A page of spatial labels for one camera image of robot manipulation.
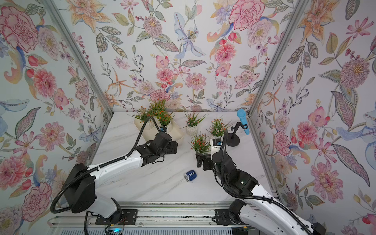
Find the pink flower plant back right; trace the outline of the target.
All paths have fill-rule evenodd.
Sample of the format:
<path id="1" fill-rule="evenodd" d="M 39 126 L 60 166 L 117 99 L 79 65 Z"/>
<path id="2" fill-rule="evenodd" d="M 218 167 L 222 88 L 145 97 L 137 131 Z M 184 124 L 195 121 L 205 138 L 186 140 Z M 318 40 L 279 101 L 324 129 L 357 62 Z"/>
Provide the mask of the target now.
<path id="1" fill-rule="evenodd" d="M 216 117 L 211 121 L 210 127 L 207 128 L 207 132 L 213 138 L 222 138 L 224 132 L 230 127 L 230 121 L 224 121 L 222 117 Z"/>

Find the orange flower potted plant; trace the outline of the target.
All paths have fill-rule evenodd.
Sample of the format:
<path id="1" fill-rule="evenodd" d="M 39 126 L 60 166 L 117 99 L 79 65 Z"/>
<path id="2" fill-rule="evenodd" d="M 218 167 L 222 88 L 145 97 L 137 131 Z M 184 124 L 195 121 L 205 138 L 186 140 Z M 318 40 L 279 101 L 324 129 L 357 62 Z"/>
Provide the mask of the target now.
<path id="1" fill-rule="evenodd" d="M 165 100 L 153 101 L 147 110 L 147 116 L 157 118 L 166 112 Z"/>

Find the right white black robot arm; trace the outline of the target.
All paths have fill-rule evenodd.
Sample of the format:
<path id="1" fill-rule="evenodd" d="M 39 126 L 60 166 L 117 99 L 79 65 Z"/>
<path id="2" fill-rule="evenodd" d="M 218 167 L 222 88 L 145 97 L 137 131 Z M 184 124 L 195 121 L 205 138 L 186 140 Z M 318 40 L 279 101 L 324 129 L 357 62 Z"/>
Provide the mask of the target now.
<path id="1" fill-rule="evenodd" d="M 222 139 L 209 139 L 200 134 L 191 145 L 202 166 L 214 173 L 217 184 L 234 198 L 227 209 L 234 224 L 251 225 L 267 235 L 324 235 L 326 228 L 297 216 L 276 200 L 249 173 L 238 169 L 227 153 L 228 133 Z"/>

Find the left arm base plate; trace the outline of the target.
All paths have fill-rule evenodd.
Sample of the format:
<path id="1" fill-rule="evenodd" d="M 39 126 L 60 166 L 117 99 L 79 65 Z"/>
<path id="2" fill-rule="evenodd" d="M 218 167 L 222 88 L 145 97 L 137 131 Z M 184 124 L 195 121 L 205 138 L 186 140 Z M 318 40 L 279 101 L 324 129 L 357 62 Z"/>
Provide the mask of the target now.
<path id="1" fill-rule="evenodd" d="M 109 218 L 98 217 L 95 225 L 135 225 L 138 215 L 137 209 L 117 210 Z"/>

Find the left aluminium corner post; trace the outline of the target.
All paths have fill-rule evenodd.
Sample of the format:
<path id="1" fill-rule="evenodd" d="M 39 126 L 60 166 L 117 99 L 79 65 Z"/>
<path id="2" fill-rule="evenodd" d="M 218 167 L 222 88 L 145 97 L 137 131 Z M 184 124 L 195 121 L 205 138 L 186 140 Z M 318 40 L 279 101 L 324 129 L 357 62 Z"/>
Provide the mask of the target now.
<path id="1" fill-rule="evenodd" d="M 49 13 L 51 19 L 55 24 L 57 24 L 57 29 L 62 35 L 62 38 L 68 44 L 68 47 L 71 49 L 72 54 L 74 56 L 75 61 L 79 65 L 79 67 L 83 70 L 86 78 L 89 81 L 89 84 L 93 87 L 94 92 L 98 95 L 98 99 L 100 100 L 102 107 L 107 112 L 110 118 L 112 118 L 114 112 L 113 109 L 108 104 L 108 101 L 104 95 L 104 92 L 101 90 L 90 66 L 86 62 L 83 54 L 81 53 L 80 47 L 75 42 L 72 33 L 68 29 L 63 17 L 61 16 L 59 10 L 57 9 L 55 3 L 53 1 L 45 1 L 42 0 L 42 4 L 45 7 L 47 13 Z"/>

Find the blue microphone on stand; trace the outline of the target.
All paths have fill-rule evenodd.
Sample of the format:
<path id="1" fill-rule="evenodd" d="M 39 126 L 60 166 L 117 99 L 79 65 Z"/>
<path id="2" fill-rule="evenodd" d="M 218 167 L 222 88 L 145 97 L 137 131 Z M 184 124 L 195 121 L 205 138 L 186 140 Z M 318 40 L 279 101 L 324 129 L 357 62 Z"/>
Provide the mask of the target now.
<path id="1" fill-rule="evenodd" d="M 238 121 L 235 126 L 231 127 L 232 133 L 228 133 L 227 146 L 236 147 L 240 144 L 240 137 L 237 131 L 241 128 L 246 135 L 250 135 L 250 128 L 247 121 L 247 113 L 245 110 L 240 109 L 237 111 Z"/>

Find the red flower potted plant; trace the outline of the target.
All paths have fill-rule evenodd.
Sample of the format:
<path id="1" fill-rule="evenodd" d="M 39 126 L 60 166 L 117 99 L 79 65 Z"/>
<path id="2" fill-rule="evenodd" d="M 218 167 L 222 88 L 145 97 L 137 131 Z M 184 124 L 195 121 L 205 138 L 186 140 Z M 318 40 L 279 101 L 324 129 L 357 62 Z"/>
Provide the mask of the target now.
<path id="1" fill-rule="evenodd" d="M 210 138 L 206 134 L 191 136 L 190 144 L 197 156 L 209 156 L 211 153 Z"/>
<path id="2" fill-rule="evenodd" d="M 158 111 L 156 117 L 159 120 L 160 126 L 166 128 L 166 132 L 170 131 L 172 128 L 172 120 L 174 114 L 168 111 Z"/>

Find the blue silver small cylinder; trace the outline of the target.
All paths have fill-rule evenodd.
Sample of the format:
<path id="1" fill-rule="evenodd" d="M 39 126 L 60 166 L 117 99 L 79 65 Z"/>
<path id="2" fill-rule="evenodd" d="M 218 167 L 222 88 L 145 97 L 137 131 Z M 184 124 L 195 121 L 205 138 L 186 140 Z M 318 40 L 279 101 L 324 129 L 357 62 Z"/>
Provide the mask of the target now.
<path id="1" fill-rule="evenodd" d="M 187 182 L 192 182 L 197 178 L 197 173 L 195 170 L 189 170 L 184 174 L 184 178 Z"/>

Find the right aluminium corner post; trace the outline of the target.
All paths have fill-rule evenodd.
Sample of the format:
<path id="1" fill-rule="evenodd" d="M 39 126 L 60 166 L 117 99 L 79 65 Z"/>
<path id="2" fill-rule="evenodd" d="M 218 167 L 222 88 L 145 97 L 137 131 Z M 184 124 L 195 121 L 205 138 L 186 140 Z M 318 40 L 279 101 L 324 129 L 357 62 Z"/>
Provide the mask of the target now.
<path id="1" fill-rule="evenodd" d="M 272 75 L 273 75 L 274 71 L 279 66 L 279 64 L 281 62 L 281 58 L 283 56 L 283 53 L 287 49 L 287 46 L 289 44 L 289 40 L 291 39 L 291 37 L 292 37 L 296 27 L 297 27 L 298 21 L 302 17 L 306 6 L 307 6 L 307 2 L 297 1 L 296 7 L 292 11 L 291 19 L 290 19 L 290 21 L 289 21 L 289 23 L 286 27 L 285 34 L 284 34 L 283 38 L 281 39 L 281 41 L 280 41 L 280 43 L 279 43 L 279 45 L 278 45 L 278 47 L 275 51 L 275 54 L 271 58 L 270 66 L 266 70 L 264 79 L 262 80 L 262 83 L 261 83 L 261 85 L 258 89 L 256 98 L 255 98 L 253 104 L 251 105 L 250 113 L 249 113 L 249 116 L 248 116 L 249 118 L 252 117 L 252 115 L 257 112 L 257 106 L 258 106 L 258 104 L 259 104 L 259 102 L 262 98 L 262 94 L 264 93 L 264 91 L 265 91 L 265 89 L 268 85 L 268 82 L 272 79 Z"/>

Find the cream rectangular storage box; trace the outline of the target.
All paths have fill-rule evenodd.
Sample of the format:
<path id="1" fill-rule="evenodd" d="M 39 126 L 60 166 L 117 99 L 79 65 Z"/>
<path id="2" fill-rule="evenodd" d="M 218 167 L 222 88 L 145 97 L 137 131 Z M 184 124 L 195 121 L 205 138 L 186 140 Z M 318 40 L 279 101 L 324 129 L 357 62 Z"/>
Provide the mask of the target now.
<path id="1" fill-rule="evenodd" d="M 144 122 L 140 119 L 134 119 L 134 124 L 136 127 L 141 130 L 142 126 L 144 125 Z M 172 119 L 170 123 L 165 126 L 166 132 L 171 136 L 173 141 L 181 142 L 181 140 L 184 138 L 184 131 L 180 128 L 180 126 Z M 154 125 L 154 122 L 152 120 L 149 120 L 144 128 L 144 131 L 142 133 L 142 136 L 145 141 L 153 140 L 157 134 L 157 128 Z"/>

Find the aluminium front rail frame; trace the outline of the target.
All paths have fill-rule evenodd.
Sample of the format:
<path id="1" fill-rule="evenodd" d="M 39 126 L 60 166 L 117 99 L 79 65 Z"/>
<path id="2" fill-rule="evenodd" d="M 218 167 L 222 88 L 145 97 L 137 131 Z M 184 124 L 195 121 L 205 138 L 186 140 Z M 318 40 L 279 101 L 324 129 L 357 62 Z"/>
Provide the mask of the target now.
<path id="1" fill-rule="evenodd" d="M 197 203 L 122 203 L 122 209 L 137 209 L 135 225 L 113 225 L 113 229 L 145 229 L 162 227 L 225 227 L 212 221 L 215 209 L 240 211 L 240 219 L 267 235 L 302 235 L 301 220 L 292 212 L 266 201 L 254 204 L 235 200 Z"/>

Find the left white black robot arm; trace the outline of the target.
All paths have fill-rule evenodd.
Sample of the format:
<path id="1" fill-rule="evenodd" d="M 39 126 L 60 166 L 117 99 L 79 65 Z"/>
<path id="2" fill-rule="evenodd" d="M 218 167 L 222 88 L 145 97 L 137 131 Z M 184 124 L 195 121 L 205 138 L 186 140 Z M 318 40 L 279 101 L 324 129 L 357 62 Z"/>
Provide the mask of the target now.
<path id="1" fill-rule="evenodd" d="M 124 222 L 126 213 L 116 199 L 100 195 L 96 190 L 132 169 L 154 164 L 166 155 L 177 153 L 178 143 L 166 132 L 166 127 L 157 126 L 154 139 L 141 145 L 139 141 L 145 127 L 144 124 L 126 155 L 101 164 L 75 165 L 61 191 L 52 200 L 50 212 L 91 213 L 105 220 L 109 226 Z"/>

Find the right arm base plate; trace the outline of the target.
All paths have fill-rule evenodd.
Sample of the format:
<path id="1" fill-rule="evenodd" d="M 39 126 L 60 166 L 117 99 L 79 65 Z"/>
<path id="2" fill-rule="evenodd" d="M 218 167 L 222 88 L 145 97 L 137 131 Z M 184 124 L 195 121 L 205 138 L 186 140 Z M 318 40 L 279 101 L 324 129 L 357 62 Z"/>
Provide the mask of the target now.
<path id="1" fill-rule="evenodd" d="M 212 217 L 212 221 L 217 225 L 229 226 L 239 225 L 251 227 L 253 225 L 246 224 L 240 219 L 240 211 L 232 211 L 229 209 L 215 209 L 215 215 Z"/>

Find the pink flower potted plant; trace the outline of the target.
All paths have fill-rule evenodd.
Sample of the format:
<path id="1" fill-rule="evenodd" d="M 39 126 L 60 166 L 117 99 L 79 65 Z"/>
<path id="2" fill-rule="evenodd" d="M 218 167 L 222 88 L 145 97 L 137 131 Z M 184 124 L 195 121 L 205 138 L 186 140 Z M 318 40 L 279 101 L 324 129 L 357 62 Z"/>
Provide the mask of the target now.
<path id="1" fill-rule="evenodd" d="M 145 108 L 141 107 L 136 114 L 132 115 L 132 117 L 135 119 L 136 124 L 141 124 L 143 125 L 145 121 L 147 120 L 148 117 L 153 116 L 153 111 L 151 110 L 150 107 Z"/>

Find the aluminium corner post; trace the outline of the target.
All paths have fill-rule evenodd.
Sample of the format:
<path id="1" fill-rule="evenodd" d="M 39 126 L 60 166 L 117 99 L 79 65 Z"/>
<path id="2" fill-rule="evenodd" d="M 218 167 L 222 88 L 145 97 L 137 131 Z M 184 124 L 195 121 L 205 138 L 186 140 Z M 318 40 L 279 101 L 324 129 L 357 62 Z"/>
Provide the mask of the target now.
<path id="1" fill-rule="evenodd" d="M 285 34 L 284 34 L 283 38 L 281 39 L 281 41 L 280 41 L 280 43 L 279 43 L 279 45 L 278 45 L 278 47 L 275 51 L 275 54 L 271 58 L 270 66 L 266 70 L 264 79 L 262 80 L 262 83 L 261 83 L 261 85 L 258 89 L 256 98 L 255 98 L 253 104 L 251 105 L 250 113 L 249 113 L 249 116 L 248 116 L 249 118 L 252 117 L 252 115 L 257 112 L 257 106 L 258 106 L 258 104 L 259 104 L 259 102 L 262 98 L 262 94 L 264 93 L 264 91 L 265 91 L 265 89 L 268 85 L 268 82 L 272 79 L 272 75 L 273 75 L 274 71 L 279 66 L 279 64 L 281 62 L 281 58 L 283 56 L 283 53 L 287 49 L 287 46 L 289 44 L 289 40 L 291 39 L 291 37 L 292 37 L 296 27 L 297 27 L 298 21 L 302 17 L 306 6 L 307 6 L 307 2 L 297 1 L 296 7 L 292 11 L 291 19 L 290 19 L 290 21 L 289 21 L 289 23 L 286 27 Z"/>
<path id="2" fill-rule="evenodd" d="M 59 10 L 57 9 L 55 3 L 53 1 L 45 1 L 42 0 L 42 4 L 45 7 L 47 13 L 49 13 L 51 19 L 55 24 L 57 24 L 57 29 L 62 35 L 62 38 L 68 44 L 68 47 L 71 49 L 72 54 L 74 56 L 75 61 L 79 65 L 79 67 L 83 70 L 86 78 L 89 81 L 89 84 L 93 87 L 94 92 L 98 95 L 98 99 L 100 100 L 102 107 L 107 112 L 110 118 L 112 118 L 114 112 L 113 109 L 108 104 L 108 101 L 104 95 L 104 92 L 101 90 L 90 66 L 86 62 L 83 54 L 81 53 L 80 47 L 75 42 L 72 33 L 68 29 L 63 17 L 61 16 Z"/>

